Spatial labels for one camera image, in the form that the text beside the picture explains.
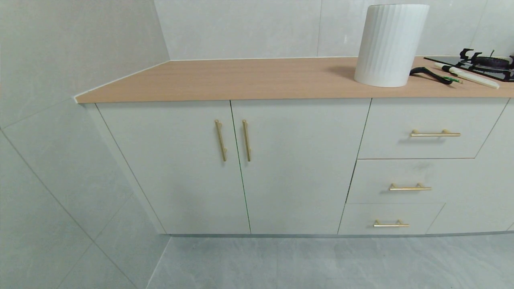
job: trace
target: wall tile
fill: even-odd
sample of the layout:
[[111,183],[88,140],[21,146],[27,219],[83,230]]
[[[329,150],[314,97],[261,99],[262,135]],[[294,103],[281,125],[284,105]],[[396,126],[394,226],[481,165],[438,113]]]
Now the wall tile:
[[514,1],[489,0],[470,48],[496,56],[514,55]]
[[0,127],[169,59],[152,0],[0,4]]
[[132,195],[97,237],[96,244],[139,289],[145,289],[169,239],[155,232]]
[[5,134],[92,238],[132,194],[93,120],[72,99],[11,125]]
[[0,132],[0,284],[55,288],[91,244]]
[[318,56],[359,55],[369,5],[429,4],[418,55],[457,55],[469,47],[487,0],[324,0]]
[[59,289],[136,289],[107,256],[91,245],[66,276]]
[[315,57],[321,0],[155,0],[172,60]]

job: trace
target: gold handle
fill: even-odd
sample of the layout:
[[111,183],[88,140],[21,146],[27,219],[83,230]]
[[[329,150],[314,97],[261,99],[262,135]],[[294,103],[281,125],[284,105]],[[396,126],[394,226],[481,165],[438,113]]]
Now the gold handle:
[[250,148],[250,143],[248,142],[248,123],[246,122],[246,120],[243,120],[243,131],[245,132],[246,157],[248,161],[251,161],[252,158],[250,156],[250,153],[252,149]]
[[391,184],[389,187],[390,191],[430,191],[431,187],[424,187],[422,183],[417,183],[415,187],[403,187],[398,188],[395,184]]
[[373,223],[373,227],[375,228],[407,228],[410,227],[409,224],[404,224],[400,219],[396,221],[396,224],[381,224],[378,220],[375,220]]
[[223,161],[227,161],[227,149],[223,145],[222,123],[219,120],[215,120],[214,123],[216,123],[216,130],[218,131],[219,147],[222,150]]
[[445,137],[445,136],[461,136],[460,133],[452,133],[449,130],[443,130],[441,133],[426,133],[422,134],[418,130],[412,130],[412,137]]

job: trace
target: kitchen cabinet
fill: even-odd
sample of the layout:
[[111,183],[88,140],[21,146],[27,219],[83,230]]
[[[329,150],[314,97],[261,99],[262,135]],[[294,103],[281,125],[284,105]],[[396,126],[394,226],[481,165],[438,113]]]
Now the kitchen cabinet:
[[[514,229],[512,101],[507,106],[499,99],[97,106],[166,233]],[[398,140],[410,128],[435,127],[458,128],[461,136]]]
[[339,234],[424,234],[444,204],[347,204]]
[[98,108],[167,233],[250,233],[229,101]]
[[232,101],[252,233],[337,233],[369,104]]
[[373,99],[359,159],[474,158],[507,101],[501,98]]

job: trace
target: white vase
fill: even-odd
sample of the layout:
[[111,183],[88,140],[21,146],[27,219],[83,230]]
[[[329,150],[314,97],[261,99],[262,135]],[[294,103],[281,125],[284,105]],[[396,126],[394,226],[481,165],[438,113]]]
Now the white vase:
[[369,6],[355,80],[381,87],[406,85],[429,8],[421,4]]

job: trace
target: tile floor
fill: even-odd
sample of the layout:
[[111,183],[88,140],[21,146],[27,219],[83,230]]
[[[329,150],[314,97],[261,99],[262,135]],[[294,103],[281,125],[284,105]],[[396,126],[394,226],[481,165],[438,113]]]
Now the tile floor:
[[171,238],[148,289],[514,288],[514,233]]

